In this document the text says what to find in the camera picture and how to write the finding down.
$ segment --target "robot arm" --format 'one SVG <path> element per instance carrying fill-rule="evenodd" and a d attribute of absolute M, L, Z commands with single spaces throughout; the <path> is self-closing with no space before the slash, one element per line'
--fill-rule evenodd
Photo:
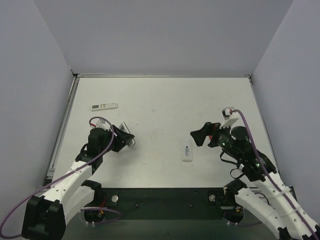
<path fill-rule="evenodd" d="M 196 145 L 198 147 L 202 146 L 205 138 L 210 136 L 211 140 L 208 147 L 214 148 L 219 146 L 223 150 L 221 155 L 227 154 L 236 160 L 236 163 L 234 163 L 236 167 L 269 199 L 276 211 L 272 215 L 274 219 L 277 219 L 275 222 L 278 223 L 270 225 L 270 222 L 266 221 L 269 217 L 268 214 L 272 212 L 271 210 L 257 212 L 257 205 L 261 204 L 259 201 L 245 201 L 245 196 L 247 194 L 251 195 L 250 193 L 244 195 L 248 190 L 238 189 L 239 192 L 234 192 L 236 194 L 233 195 L 235 201 L 240 205 L 245 204 L 247 209 L 252 210 L 252 213 L 257 218 L 263 223 L 267 223 L 267 227 L 270 227 L 270 230 L 277 238 L 279 238 L 280 233 L 276 230 L 276 226 L 280 229 L 285 227 L 284 230 L 287 233 L 283 233 L 284 231 L 282 230 L 282 236 L 290 236 L 293 239 L 299 240 L 319 240 L 320 226 L 306 214 L 295 198 L 289 193 L 290 189 L 285 186 L 276 167 L 268 157 L 254 149 L 253 140 L 250 139 L 247 131 L 248 127 L 236 126 L 231 129 L 231 126 L 240 118 L 238 112 L 238 110 L 234 110 L 231 107 L 225 108 L 222 110 L 225 119 L 222 124 L 219 122 L 206 122 L 200 130 L 192 131 L 190 134 Z M 279 218 L 282 219 L 284 225 L 278 221 Z"/>
<path fill-rule="evenodd" d="M 291 239 L 279 213 L 257 197 L 240 179 L 231 181 L 223 190 L 227 198 L 233 199 L 238 205 L 250 211 L 271 230 L 277 239 Z"/>
<path fill-rule="evenodd" d="M 93 202 L 102 202 L 101 184 L 87 180 L 103 162 L 103 155 L 109 151 L 119 152 L 129 144 L 134 135 L 119 130 L 114 125 L 112 131 L 101 124 L 90 131 L 88 143 L 85 144 L 76 157 L 67 174 L 70 174 L 41 196 L 33 196 L 27 202 L 22 236 L 31 240 L 60 240 L 66 225 L 80 210 Z"/>

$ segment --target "black base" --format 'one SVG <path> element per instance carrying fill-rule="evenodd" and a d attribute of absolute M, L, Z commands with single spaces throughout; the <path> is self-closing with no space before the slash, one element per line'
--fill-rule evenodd
<path fill-rule="evenodd" d="M 224 197 L 223 188 L 102 188 L 105 206 L 123 214 L 122 220 L 215 220 L 221 207 L 235 204 Z M 209 196 L 215 195 L 215 201 Z M 106 219 L 114 215 L 107 213 Z"/>

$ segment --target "purple cable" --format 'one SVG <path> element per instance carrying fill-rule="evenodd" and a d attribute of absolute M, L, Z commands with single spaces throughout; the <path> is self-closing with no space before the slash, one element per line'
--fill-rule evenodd
<path fill-rule="evenodd" d="M 89 124 L 91 125 L 91 121 L 93 119 L 102 119 L 104 121 L 106 121 L 109 125 L 110 125 L 110 128 L 111 128 L 111 132 L 112 132 L 112 136 L 111 136 L 111 140 L 110 140 L 110 143 L 108 144 L 108 146 L 106 146 L 106 148 L 103 150 L 103 152 L 101 152 L 99 155 L 97 155 L 96 157 L 94 157 L 92 160 L 88 161 L 87 163 L 83 164 L 82 166 L 78 167 L 77 169 L 75 169 L 74 171 L 71 171 L 69 173 L 67 173 L 66 175 L 63 175 L 61 177 L 59 177 L 58 179 L 52 181 L 51 183 L 43 186 L 42 188 L 40 188 L 39 190 L 36 190 L 35 192 L 33 192 L 32 194 L 30 194 L 29 196 L 26 196 L 23 200 L 21 200 L 17 205 L 15 205 L 10 211 L 9 213 L 3 218 L 1 224 L 0 224 L 0 237 L 3 238 L 3 239 L 16 239 L 16 238 L 19 238 L 21 237 L 21 234 L 17 234 L 17 235 L 13 235 L 13 236 L 5 236 L 3 235 L 2 233 L 2 229 L 6 223 L 6 221 L 8 220 L 8 218 L 11 216 L 11 214 L 17 210 L 18 207 L 20 207 L 25 201 L 27 201 L 28 199 L 30 199 L 33 195 L 41 192 L 42 190 L 44 189 L 47 189 L 48 187 L 52 186 L 53 184 L 56 184 L 57 182 L 60 182 L 61 180 L 69 177 L 70 175 L 74 174 L 75 172 L 83 169 L 84 167 L 92 164 L 95 160 L 97 160 L 98 158 L 100 158 L 102 155 L 104 155 L 107 150 L 111 147 L 111 144 L 112 142 L 114 141 L 114 138 L 115 138 L 115 130 L 114 130 L 114 127 L 112 126 L 112 124 L 105 118 L 103 117 L 100 117 L 100 116 L 94 116 L 92 117 L 90 120 L 89 120 Z"/>
<path fill-rule="evenodd" d="M 119 216 L 118 216 L 118 217 L 115 217 L 115 218 L 113 218 L 113 219 L 107 219 L 107 220 L 95 222 L 94 225 L 111 223 L 111 222 L 117 221 L 117 220 L 119 220 L 120 218 L 122 218 L 122 213 L 121 213 L 121 212 L 116 211 L 116 210 L 109 209 L 109 208 L 107 208 L 107 207 L 102 207 L 102 208 L 100 208 L 100 207 L 85 207 L 85 208 L 82 208 L 82 209 L 81 209 L 81 212 L 84 212 L 84 211 L 99 211 L 99 210 L 103 210 L 104 212 L 109 212 L 109 213 L 118 214 Z M 85 223 L 88 223 L 88 224 L 90 224 L 90 225 L 93 225 L 91 222 L 84 221 L 84 220 L 81 218 L 81 216 L 80 216 L 80 219 L 81 219 L 81 221 L 83 221 L 83 222 L 85 222 Z"/>
<path fill-rule="evenodd" d="M 234 109 L 230 111 L 231 113 L 239 113 L 242 121 L 244 123 L 244 126 L 246 128 L 246 131 L 248 133 L 248 136 L 250 138 L 251 144 L 252 144 L 252 148 L 255 154 L 256 159 L 259 161 L 261 168 L 264 172 L 264 174 L 267 176 L 267 178 L 270 180 L 270 182 L 272 183 L 272 185 L 275 187 L 275 189 L 277 189 L 280 193 L 282 192 L 282 190 L 280 189 L 280 187 L 275 183 L 275 181 L 271 178 L 271 176 L 269 175 L 267 169 L 265 168 L 264 163 L 261 161 L 259 154 L 258 154 L 258 150 L 256 147 L 256 144 L 254 142 L 254 138 L 251 134 L 250 128 L 248 126 L 247 120 L 244 116 L 244 114 L 238 110 L 238 109 Z M 287 202 L 290 204 L 290 206 L 292 207 L 292 209 L 296 209 L 294 203 L 290 200 L 290 198 L 288 197 L 288 195 L 286 193 L 283 194 L 284 198 L 287 200 Z M 296 211 L 296 214 L 299 216 L 299 218 L 301 219 L 301 221 L 305 224 L 305 226 L 309 229 L 309 231 L 312 233 L 312 236 L 314 237 L 314 240 L 319 240 L 319 238 L 317 237 L 316 233 L 313 231 L 313 229 L 311 228 L 311 226 L 308 224 L 308 222 L 306 221 L 306 219 L 301 215 L 301 213 L 299 211 Z"/>

